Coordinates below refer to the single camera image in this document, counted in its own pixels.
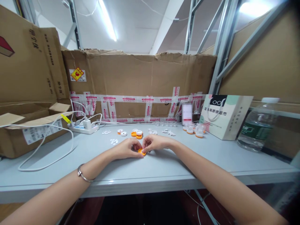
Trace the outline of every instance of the human arm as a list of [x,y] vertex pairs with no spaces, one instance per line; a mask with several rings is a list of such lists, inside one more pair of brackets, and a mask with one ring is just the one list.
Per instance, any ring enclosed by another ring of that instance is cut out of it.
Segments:
[[[131,150],[132,146],[134,150],[142,147],[137,139],[126,139],[82,165],[82,174],[92,180],[115,159],[143,158],[142,154]],[[55,224],[90,184],[78,176],[76,169],[30,199],[0,224]]]
[[287,223],[246,185],[180,142],[157,135],[148,135],[143,140],[143,152],[163,148],[171,149],[240,224]]

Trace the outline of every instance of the green label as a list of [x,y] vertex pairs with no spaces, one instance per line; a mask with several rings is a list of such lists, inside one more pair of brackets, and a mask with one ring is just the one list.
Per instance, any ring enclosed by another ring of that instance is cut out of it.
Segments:
[[266,140],[272,128],[261,127],[245,122],[241,133],[255,139]]

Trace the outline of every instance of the orange cap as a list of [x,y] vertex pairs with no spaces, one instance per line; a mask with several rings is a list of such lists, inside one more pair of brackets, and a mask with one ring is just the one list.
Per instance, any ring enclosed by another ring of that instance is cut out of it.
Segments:
[[143,149],[140,148],[137,152],[138,152],[138,153],[141,153],[143,156],[145,156],[147,153],[142,153],[142,150],[143,150]]

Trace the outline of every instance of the silver bangle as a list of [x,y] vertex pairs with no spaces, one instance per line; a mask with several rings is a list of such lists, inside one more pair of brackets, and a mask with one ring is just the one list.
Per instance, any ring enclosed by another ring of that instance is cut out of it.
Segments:
[[77,169],[77,171],[78,171],[78,176],[81,176],[82,179],[85,180],[86,182],[93,182],[93,181],[95,180],[95,178],[92,179],[92,180],[88,180],[88,179],[86,179],[86,178],[84,177],[84,175],[83,175],[82,172],[80,171],[80,167],[81,167],[82,165],[83,165],[83,164],[81,164],[81,165],[78,167],[78,169]]

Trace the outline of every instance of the plastic water bottle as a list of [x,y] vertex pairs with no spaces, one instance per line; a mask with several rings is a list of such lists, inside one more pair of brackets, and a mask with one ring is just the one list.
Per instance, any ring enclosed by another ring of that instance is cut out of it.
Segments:
[[247,116],[243,128],[237,138],[237,144],[249,151],[259,152],[276,122],[274,104],[279,98],[265,97],[262,103]]

